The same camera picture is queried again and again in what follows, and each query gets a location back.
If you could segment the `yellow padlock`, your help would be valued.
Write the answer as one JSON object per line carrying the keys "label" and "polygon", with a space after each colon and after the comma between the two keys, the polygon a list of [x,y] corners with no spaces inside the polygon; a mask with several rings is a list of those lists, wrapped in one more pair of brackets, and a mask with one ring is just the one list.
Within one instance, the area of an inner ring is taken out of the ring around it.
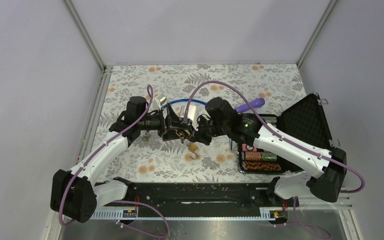
{"label": "yellow padlock", "polygon": [[175,130],[175,134],[179,137],[181,140],[187,140],[190,137],[190,133],[187,130],[184,129],[178,129]]}

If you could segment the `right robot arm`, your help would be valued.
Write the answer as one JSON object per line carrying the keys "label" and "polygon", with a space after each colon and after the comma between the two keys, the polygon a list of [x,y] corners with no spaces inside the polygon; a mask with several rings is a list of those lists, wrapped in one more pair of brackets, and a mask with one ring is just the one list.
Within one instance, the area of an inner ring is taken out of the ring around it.
{"label": "right robot arm", "polygon": [[337,147],[320,148],[288,135],[265,122],[260,115],[237,113],[228,101],[216,97],[200,115],[189,140],[209,145],[213,137],[228,136],[239,144],[267,150],[303,170],[301,175],[274,178],[267,189],[267,201],[281,205],[294,197],[313,195],[335,203],[346,176],[346,152]]}

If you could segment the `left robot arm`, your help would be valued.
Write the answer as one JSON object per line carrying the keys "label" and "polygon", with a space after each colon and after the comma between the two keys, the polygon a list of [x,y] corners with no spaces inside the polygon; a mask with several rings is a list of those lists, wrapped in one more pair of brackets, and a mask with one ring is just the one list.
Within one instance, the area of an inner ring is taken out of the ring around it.
{"label": "left robot arm", "polygon": [[140,136],[142,131],[156,131],[165,141],[188,139],[197,130],[198,111],[188,103],[176,114],[163,95],[146,100],[142,96],[129,99],[123,111],[113,123],[105,138],[83,160],[70,170],[58,170],[52,179],[50,208],[58,213],[62,226],[65,217],[84,223],[98,207],[119,201],[128,206],[135,200],[135,192],[127,183],[111,180],[96,185],[102,172],[119,154]]}

